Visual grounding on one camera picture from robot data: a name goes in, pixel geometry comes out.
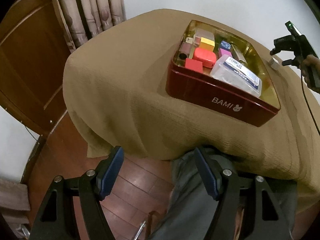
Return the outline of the person right hand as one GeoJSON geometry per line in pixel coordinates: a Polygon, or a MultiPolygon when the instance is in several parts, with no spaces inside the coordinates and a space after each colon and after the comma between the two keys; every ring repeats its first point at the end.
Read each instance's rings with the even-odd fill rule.
{"type": "Polygon", "coordinates": [[[314,92],[319,94],[319,88],[314,87],[310,83],[310,75],[308,74],[308,68],[314,68],[319,75],[319,58],[315,57],[314,55],[308,55],[306,59],[300,64],[299,68],[301,70],[301,74],[304,77],[304,81],[307,84],[307,87],[314,92]]]}

